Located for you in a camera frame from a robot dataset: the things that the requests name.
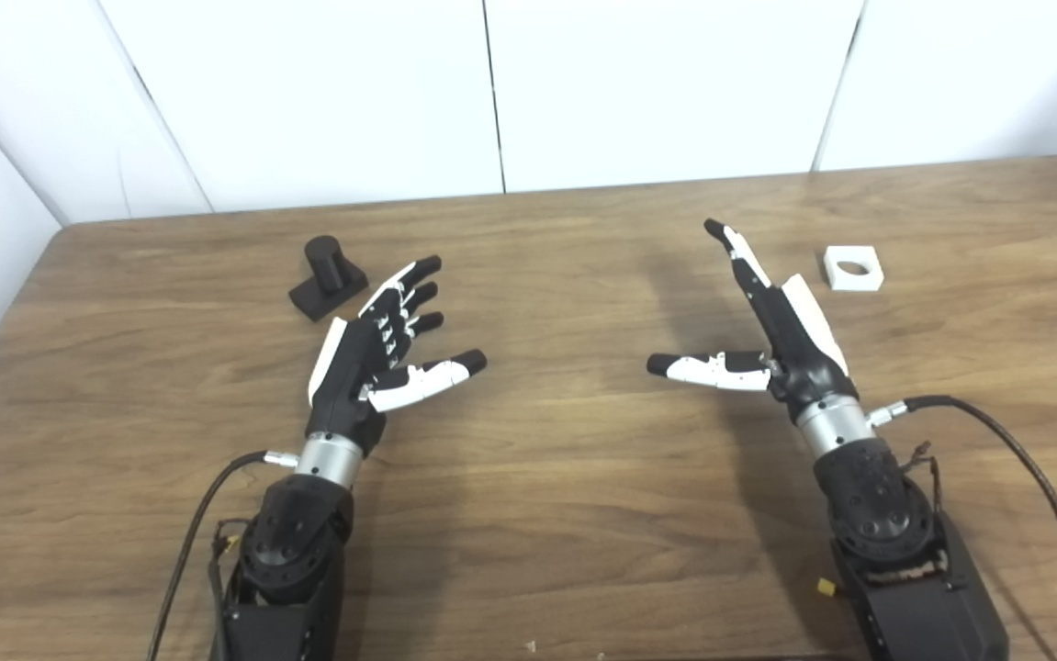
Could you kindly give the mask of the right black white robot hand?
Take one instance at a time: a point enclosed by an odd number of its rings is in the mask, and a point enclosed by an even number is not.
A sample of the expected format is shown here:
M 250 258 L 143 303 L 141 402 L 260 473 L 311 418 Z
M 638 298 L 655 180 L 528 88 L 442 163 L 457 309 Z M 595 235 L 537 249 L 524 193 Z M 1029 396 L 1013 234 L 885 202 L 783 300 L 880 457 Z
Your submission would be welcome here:
M 703 225 L 725 247 L 768 350 L 651 354 L 647 372 L 733 392 L 768 392 L 792 419 L 829 397 L 858 398 L 846 356 L 804 278 L 797 274 L 774 284 L 737 229 L 712 218 Z

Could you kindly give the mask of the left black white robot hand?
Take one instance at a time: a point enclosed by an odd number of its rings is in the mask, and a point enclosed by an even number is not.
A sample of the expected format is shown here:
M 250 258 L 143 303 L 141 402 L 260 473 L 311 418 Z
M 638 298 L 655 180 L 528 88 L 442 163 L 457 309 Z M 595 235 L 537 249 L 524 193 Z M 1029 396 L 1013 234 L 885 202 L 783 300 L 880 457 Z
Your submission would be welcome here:
M 364 455 L 381 443 L 387 414 L 443 393 L 486 368 L 481 350 L 431 363 L 408 364 L 419 336 L 444 325 L 444 314 L 421 314 L 437 296 L 429 276 L 443 268 L 439 255 L 411 261 L 378 286 L 359 314 L 333 319 L 309 381 L 305 435 L 346 439 Z

